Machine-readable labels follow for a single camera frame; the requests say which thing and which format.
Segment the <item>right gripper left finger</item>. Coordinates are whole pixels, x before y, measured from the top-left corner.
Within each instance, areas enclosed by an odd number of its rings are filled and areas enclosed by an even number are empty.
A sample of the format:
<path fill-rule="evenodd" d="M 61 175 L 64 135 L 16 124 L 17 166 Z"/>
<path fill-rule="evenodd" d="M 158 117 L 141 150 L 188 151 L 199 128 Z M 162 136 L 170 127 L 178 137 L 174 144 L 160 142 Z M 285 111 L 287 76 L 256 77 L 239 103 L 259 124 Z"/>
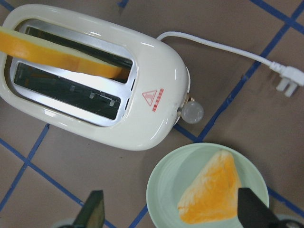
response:
<path fill-rule="evenodd" d="M 102 228 L 105 223 L 104 193 L 94 190 L 74 220 L 74 228 Z"/>

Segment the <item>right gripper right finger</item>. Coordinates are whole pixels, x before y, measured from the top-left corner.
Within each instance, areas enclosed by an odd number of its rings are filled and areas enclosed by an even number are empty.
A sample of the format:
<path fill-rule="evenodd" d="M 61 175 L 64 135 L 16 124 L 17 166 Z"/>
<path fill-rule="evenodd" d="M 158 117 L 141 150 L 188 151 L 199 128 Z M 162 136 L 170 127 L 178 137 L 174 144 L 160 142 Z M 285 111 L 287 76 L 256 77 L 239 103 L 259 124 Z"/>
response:
<path fill-rule="evenodd" d="M 279 219 L 250 188 L 238 189 L 237 218 L 244 228 L 302 228 L 292 219 Z"/>

